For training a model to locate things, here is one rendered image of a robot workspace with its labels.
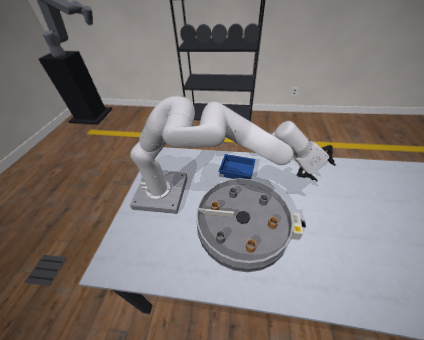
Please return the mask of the blue plastic crate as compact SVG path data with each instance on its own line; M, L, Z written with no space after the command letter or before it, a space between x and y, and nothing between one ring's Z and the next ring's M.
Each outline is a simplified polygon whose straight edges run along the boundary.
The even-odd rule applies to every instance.
M255 160L256 159L225 154L219 168L219 176L231 179L252 179Z

